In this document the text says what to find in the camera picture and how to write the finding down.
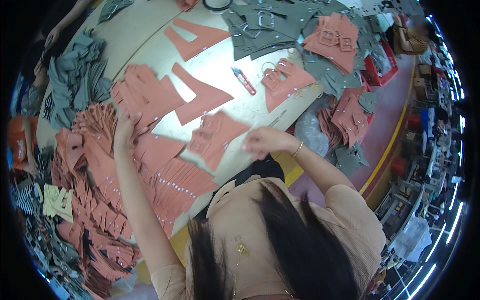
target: gold bracelet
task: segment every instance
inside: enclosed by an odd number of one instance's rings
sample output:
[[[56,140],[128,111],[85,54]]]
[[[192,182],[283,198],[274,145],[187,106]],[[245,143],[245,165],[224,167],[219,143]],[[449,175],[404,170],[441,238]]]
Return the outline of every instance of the gold bracelet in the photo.
[[[295,154],[292,155],[292,158],[295,158],[295,157],[297,156],[297,154],[300,152],[300,149],[302,148],[302,146],[303,146],[303,142],[301,142],[300,147],[299,147],[298,150],[295,152]]]

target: spool of thread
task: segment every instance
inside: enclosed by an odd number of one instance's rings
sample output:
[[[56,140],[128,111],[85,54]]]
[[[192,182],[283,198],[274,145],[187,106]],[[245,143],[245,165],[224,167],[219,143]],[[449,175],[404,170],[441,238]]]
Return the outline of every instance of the spool of thread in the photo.
[[[204,6],[212,11],[224,11],[230,7],[233,0],[204,0]]]

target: orange shirt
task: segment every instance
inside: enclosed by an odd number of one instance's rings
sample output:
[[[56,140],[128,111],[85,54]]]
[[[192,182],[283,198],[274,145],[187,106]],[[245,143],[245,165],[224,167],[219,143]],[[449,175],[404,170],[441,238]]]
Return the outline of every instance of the orange shirt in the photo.
[[[27,140],[25,133],[22,130],[22,118],[29,118],[32,124],[32,149],[27,149]],[[12,148],[13,154],[13,168],[22,170],[24,168],[24,161],[27,159],[27,151],[34,152],[36,145],[36,126],[38,124],[38,117],[15,117],[10,120],[8,124],[8,141]]]

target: striped shirt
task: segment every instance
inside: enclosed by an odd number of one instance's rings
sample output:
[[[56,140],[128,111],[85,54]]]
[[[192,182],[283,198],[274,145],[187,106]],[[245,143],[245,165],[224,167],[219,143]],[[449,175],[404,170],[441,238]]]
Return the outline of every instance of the striped shirt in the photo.
[[[405,32],[405,38],[412,45],[413,51],[403,50],[402,44],[400,42],[401,40],[399,30],[403,30]],[[412,29],[405,30],[404,28],[398,28],[394,26],[393,33],[395,53],[406,55],[420,55],[428,49],[428,41],[423,37],[417,35],[417,33]]]

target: gold necklace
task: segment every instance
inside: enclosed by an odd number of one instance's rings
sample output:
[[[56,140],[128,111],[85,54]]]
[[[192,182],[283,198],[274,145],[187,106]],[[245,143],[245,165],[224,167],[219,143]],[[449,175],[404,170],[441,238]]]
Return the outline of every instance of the gold necklace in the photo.
[[[249,255],[249,253],[247,251],[247,248],[242,243],[237,245],[237,252],[240,253],[240,256],[239,256],[239,260],[237,261],[237,270],[235,271],[235,281],[233,283],[233,300],[235,300],[235,297],[237,296],[237,279],[238,279],[241,256],[242,256],[242,254],[245,254],[247,256]],[[288,290],[285,290],[285,292],[287,293],[287,295],[294,298],[294,296],[292,294],[290,294]]]

